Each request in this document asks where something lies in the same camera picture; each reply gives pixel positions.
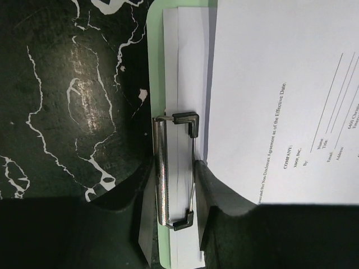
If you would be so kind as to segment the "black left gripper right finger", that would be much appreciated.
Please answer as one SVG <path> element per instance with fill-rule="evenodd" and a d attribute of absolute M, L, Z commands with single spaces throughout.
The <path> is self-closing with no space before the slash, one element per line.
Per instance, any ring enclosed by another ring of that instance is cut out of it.
<path fill-rule="evenodd" d="M 260 205 L 195 164 L 207 268 L 357 268 L 358 207 Z"/>

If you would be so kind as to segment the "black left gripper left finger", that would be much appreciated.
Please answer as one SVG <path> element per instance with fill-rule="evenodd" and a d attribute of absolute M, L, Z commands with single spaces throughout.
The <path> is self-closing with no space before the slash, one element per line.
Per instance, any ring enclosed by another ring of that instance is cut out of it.
<path fill-rule="evenodd" d="M 2 268 L 149 268 L 139 243 L 152 160 L 91 202 L 1 200 Z"/>

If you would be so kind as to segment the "white paper stack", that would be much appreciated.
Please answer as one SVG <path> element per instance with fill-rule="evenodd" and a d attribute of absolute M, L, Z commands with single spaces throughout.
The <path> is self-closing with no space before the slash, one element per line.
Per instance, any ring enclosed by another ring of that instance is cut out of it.
<path fill-rule="evenodd" d="M 358 204 L 358 2 L 219 1 L 207 163 L 254 204 Z"/>

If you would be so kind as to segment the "printed white paper sheet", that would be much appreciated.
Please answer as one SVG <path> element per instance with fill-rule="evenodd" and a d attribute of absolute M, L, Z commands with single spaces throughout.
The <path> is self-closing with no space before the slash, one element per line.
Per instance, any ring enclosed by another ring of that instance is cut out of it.
<path fill-rule="evenodd" d="M 178 9 L 163 10 L 165 56 L 165 112 L 181 113 L 182 102 L 178 92 Z M 192 165 L 191 140 L 185 125 L 167 123 L 169 170 L 169 221 L 174 224 L 186 217 L 190 204 Z M 201 268 L 205 266 L 199 250 L 197 221 L 179 231 L 169 232 L 172 268 Z"/>

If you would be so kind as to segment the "green clipboard folder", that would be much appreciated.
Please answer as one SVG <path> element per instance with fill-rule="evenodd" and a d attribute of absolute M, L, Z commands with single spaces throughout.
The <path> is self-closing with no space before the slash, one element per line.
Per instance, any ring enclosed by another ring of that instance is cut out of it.
<path fill-rule="evenodd" d="M 215 8 L 217 1 L 154 1 L 146 19 L 149 61 L 151 116 L 165 114 L 165 43 L 163 11 L 165 9 Z M 199 250 L 197 221 L 192 227 L 173 231 L 157 222 L 159 262 L 164 268 L 205 268 L 204 252 Z"/>

